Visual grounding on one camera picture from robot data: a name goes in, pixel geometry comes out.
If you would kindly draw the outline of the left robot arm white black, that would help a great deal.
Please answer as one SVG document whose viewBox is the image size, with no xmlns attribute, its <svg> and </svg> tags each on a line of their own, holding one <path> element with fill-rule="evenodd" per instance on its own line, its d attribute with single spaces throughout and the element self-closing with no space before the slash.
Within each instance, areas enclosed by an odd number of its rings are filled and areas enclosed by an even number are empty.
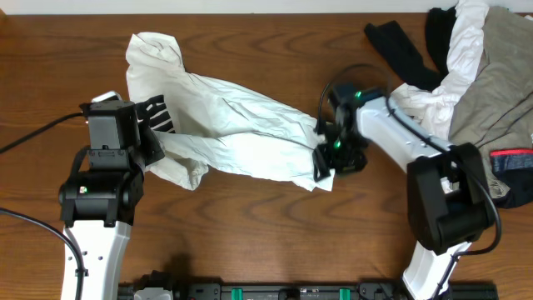
<svg viewBox="0 0 533 300">
<path fill-rule="evenodd" d="M 114 299 L 147 165 L 163 158 L 145 105 L 84 103 L 90 143 L 59 189 L 65 250 L 63 299 Z"/>
</svg>

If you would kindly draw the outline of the white t-shirt with black logo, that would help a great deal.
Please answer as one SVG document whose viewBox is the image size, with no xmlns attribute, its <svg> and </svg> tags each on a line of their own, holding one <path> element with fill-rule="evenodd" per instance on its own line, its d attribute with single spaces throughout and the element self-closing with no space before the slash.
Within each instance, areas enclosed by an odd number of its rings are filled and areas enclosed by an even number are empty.
<svg viewBox="0 0 533 300">
<path fill-rule="evenodd" d="M 163 159 L 149 172 L 194 190 L 209 169 L 331 191 L 313 177 L 312 152 L 323 137 L 316 119 L 233 82 L 188 72 L 177 40 L 158 32 L 132 35 L 127 87 L 147 107 Z"/>
</svg>

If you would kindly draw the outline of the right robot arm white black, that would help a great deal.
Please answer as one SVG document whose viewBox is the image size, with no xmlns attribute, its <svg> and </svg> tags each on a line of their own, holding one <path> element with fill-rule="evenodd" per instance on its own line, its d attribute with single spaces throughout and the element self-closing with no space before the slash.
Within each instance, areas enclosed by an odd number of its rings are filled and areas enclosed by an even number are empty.
<svg viewBox="0 0 533 300">
<path fill-rule="evenodd" d="M 501 220 L 490 200 L 481 155 L 470 143 L 455 145 L 431 137 L 380 88 L 327 84 L 320 96 L 334 121 L 319 118 L 325 136 L 313 154 L 316 182 L 332 174 L 360 172 L 369 143 L 379 146 L 407 175 L 407 212 L 416 246 L 396 288 L 395 299 L 496 299 L 488 283 L 451 284 L 460 258 L 489 253 L 471 244 Z"/>
</svg>

